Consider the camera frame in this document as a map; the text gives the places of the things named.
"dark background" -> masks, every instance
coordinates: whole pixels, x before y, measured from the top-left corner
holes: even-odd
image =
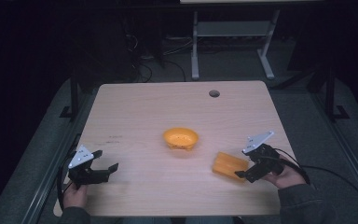
[[[62,2],[79,6],[77,1],[0,1],[0,193],[71,74],[83,91],[133,81],[136,59],[127,52],[123,17],[133,19],[133,34],[156,55],[164,35],[191,34],[191,12],[85,13],[62,9]],[[297,40],[291,69],[327,62],[358,101],[358,2],[311,12],[303,16],[306,23],[293,20],[298,14],[282,13],[276,30],[279,38]]]

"wooden table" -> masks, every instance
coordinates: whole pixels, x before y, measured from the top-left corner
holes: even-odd
[[[162,134],[172,127],[199,134],[192,151],[168,149]],[[278,214],[270,183],[212,172],[217,152],[247,160],[241,153],[247,136],[269,130],[275,135],[267,144],[293,155],[261,81],[103,85],[79,145],[103,151],[92,169],[119,166],[108,183],[89,186],[87,211],[104,217]],[[57,204],[54,214],[61,215]]]

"metal stand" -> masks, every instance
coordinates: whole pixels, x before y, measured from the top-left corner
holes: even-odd
[[[199,36],[265,36],[266,42],[257,55],[263,65],[266,77],[275,78],[267,59],[269,43],[275,31],[280,10],[275,10],[270,21],[198,21],[198,12],[194,12],[193,52],[191,53],[191,77],[200,79],[197,41]]]
[[[70,118],[71,122],[75,119],[78,113],[78,95],[77,95],[77,80],[75,71],[71,75],[71,106],[66,106],[63,108],[60,118]]]
[[[270,90],[283,90],[286,87],[298,82],[304,77],[312,75],[312,79],[307,86],[309,92],[317,93],[320,91],[321,87],[326,84],[326,95],[324,102],[324,110],[328,118],[332,122],[336,122],[336,119],[349,119],[348,113],[345,111],[342,105],[337,105],[338,114],[334,113],[334,90],[336,76],[331,69],[331,66],[323,66],[320,64],[315,65],[314,67],[300,73],[294,77],[291,77],[284,81],[283,83],[270,87]]]

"human hand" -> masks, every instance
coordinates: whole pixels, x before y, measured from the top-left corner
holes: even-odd
[[[280,159],[287,160],[283,155],[280,155]],[[295,169],[282,164],[283,171],[280,175],[267,174],[262,179],[275,185],[278,189],[285,189],[294,185],[306,184],[306,181]]]
[[[63,208],[67,207],[81,207],[84,208],[87,203],[87,188],[88,185],[82,185],[79,189],[74,183],[69,183],[70,186],[63,194]]]

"wire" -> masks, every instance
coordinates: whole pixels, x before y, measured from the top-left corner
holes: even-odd
[[[321,171],[325,171],[331,175],[335,175],[337,177],[339,177],[341,180],[343,180],[344,182],[346,182],[347,184],[349,184],[354,190],[357,191],[358,193],[358,188],[356,188],[356,186],[354,186],[354,184],[352,184],[349,180],[347,180],[344,176],[337,174],[336,172],[333,172],[331,170],[322,168],[322,167],[317,167],[317,166],[310,166],[310,165],[302,165],[302,167],[304,168],[309,168],[309,169],[315,169],[315,170],[321,170]]]
[[[278,161],[279,163],[287,165],[287,166],[291,167],[292,169],[296,170],[296,172],[298,172],[304,178],[304,180],[307,184],[310,184],[310,178],[308,177],[307,172],[305,172],[300,166],[297,166],[290,161],[287,161],[285,159],[278,159],[278,158],[274,158],[274,157],[261,156],[261,154],[259,154],[259,153],[257,153],[257,155],[255,155],[255,153],[254,153],[252,156],[256,156],[257,158],[261,158],[261,159]]]
[[[74,149],[75,145],[73,144],[70,149],[66,152],[66,156],[65,159],[62,161],[60,167],[58,168],[58,172],[57,172],[57,179],[56,179],[56,186],[57,186],[57,198],[58,198],[58,202],[60,204],[60,208],[63,211],[63,193],[66,191],[66,189],[64,191],[62,191],[62,172],[63,172],[63,166],[65,165],[65,163],[73,158],[75,156],[75,152],[72,151]]]
[[[179,52],[181,50],[184,50],[184,49],[188,49],[191,47],[191,44],[193,43],[193,39],[192,38],[189,38],[189,41],[187,43],[185,43],[183,46],[181,47],[178,47],[176,49],[170,49],[170,50],[167,50],[163,53],[163,55],[169,55],[169,54],[174,54],[176,52]]]
[[[139,72],[139,75],[140,75],[140,77],[141,77],[141,81],[142,81],[143,83],[146,83],[146,82],[150,81],[150,79],[151,79],[152,76],[153,76],[153,71],[152,71],[152,69],[151,69],[149,66],[147,66],[147,65],[145,65],[145,64],[142,64],[142,63],[140,63],[139,65],[145,67],[145,68],[146,68],[147,70],[149,70],[149,72],[150,72],[150,76],[147,78],[146,81],[143,81],[143,77],[144,77],[144,76],[142,76],[141,72]]]
[[[133,38],[135,40],[134,46],[131,49],[127,49],[127,50],[133,52],[136,49],[136,47],[138,47],[138,44],[139,44],[138,38],[136,38],[135,35],[126,35],[126,37],[130,37],[130,38]]]
[[[273,148],[273,149],[283,152],[284,154],[286,154],[286,156],[290,157],[290,159],[292,159],[295,163],[297,163],[297,165],[299,167],[301,167],[301,165],[298,163],[298,161],[295,158],[293,158],[289,153],[287,153],[287,152],[285,152],[285,151],[283,151],[281,149],[278,149],[278,148]]]
[[[69,183],[68,186],[66,186],[65,190],[64,190],[62,193],[65,193],[65,192],[69,189],[69,187],[71,187],[71,185],[72,185],[73,183],[74,183],[74,182]]]
[[[184,82],[186,82],[186,73],[185,73],[185,70],[183,70],[183,68],[177,64],[177,63],[174,63],[174,62],[171,62],[171,61],[164,61],[165,63],[171,63],[171,64],[174,64],[176,65],[181,71],[182,71],[182,75],[183,75],[183,80]]]
[[[297,160],[295,160],[291,155],[289,155],[287,152],[281,150],[281,149],[278,149],[278,148],[274,148],[275,150],[278,150],[278,151],[281,151],[283,152],[284,154],[286,154],[288,157],[290,157],[293,161],[295,161],[297,163],[297,165],[301,168],[308,168],[308,169],[314,169],[314,170],[320,170],[320,171],[325,171],[331,175],[335,175],[337,177],[339,177],[341,180],[343,180],[345,183],[349,184],[357,193],[358,193],[358,188],[356,186],[354,186],[354,184],[351,183],[351,181],[349,181],[348,179],[346,179],[344,176],[342,175],[339,175],[337,174],[336,172],[334,171],[331,171],[331,170],[328,170],[328,169],[325,169],[323,167],[318,167],[318,166],[311,166],[311,165],[300,165]]]

